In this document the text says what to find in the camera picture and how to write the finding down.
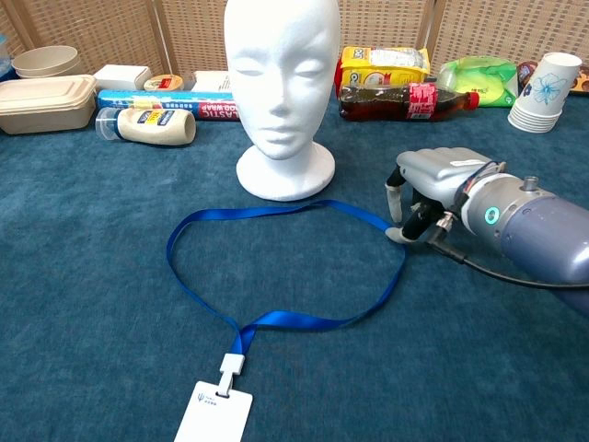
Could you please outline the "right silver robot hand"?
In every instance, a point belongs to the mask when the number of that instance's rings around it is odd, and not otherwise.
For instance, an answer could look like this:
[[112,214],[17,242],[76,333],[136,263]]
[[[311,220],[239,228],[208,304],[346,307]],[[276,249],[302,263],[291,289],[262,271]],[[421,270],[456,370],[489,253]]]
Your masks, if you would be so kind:
[[[386,235],[398,244],[410,244],[448,213],[457,213],[456,202],[475,180],[505,171],[504,162],[493,161],[465,147],[424,148],[397,156],[396,166],[386,181],[387,202],[392,220]],[[401,190],[413,189],[411,216],[403,221]]]

